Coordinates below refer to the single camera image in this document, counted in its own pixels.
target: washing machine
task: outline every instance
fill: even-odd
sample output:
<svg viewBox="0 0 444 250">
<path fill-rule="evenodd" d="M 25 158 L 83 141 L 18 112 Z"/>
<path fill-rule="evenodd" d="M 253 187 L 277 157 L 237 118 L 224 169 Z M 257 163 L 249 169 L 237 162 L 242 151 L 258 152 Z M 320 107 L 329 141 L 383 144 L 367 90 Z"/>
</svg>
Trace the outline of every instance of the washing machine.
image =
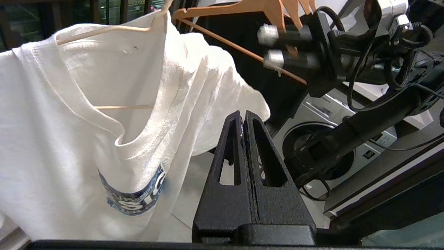
<svg viewBox="0 0 444 250">
<path fill-rule="evenodd" d="M 352 116 L 354 112 L 346 105 L 346 98 L 345 94 L 336 89 L 322 98 L 307 96 L 299 106 L 294 118 L 289 119 L 273 138 L 282 159 L 290 156 L 295 149 L 301 147 L 314 134 L 332 130 L 344 119 Z M 380 145 L 386 147 L 396 139 L 394 127 L 373 138 Z M 383 151 L 384 149 L 370 142 L 364 143 L 345 155 L 334 168 L 323 175 L 323 179 L 333 189 L 364 168 Z M 305 189 L 316 198 L 327 193 L 325 185 L 319 179 L 306 184 Z"/>
</svg>

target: blue logo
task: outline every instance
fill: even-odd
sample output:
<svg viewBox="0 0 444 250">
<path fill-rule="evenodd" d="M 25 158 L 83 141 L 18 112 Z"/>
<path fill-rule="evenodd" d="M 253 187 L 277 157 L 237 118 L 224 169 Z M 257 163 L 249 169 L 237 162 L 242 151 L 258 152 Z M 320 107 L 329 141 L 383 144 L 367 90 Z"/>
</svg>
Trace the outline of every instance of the blue logo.
<svg viewBox="0 0 444 250">
<path fill-rule="evenodd" d="M 143 214 L 156 204 L 165 175 L 165 171 L 159 166 L 146 187 L 138 192 L 129 194 L 119 192 L 111 187 L 99 171 L 100 180 L 108 195 L 108 204 L 121 213 L 130 216 Z"/>
</svg>

